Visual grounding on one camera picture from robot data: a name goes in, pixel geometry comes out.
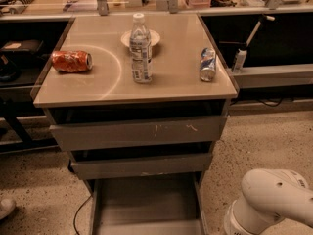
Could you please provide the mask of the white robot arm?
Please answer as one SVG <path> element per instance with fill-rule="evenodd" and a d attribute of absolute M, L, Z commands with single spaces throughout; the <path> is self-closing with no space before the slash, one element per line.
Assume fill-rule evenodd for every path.
<path fill-rule="evenodd" d="M 299 173 L 253 169 L 244 175 L 241 189 L 225 214 L 225 235 L 261 235 L 284 219 L 313 227 L 313 191 Z"/>

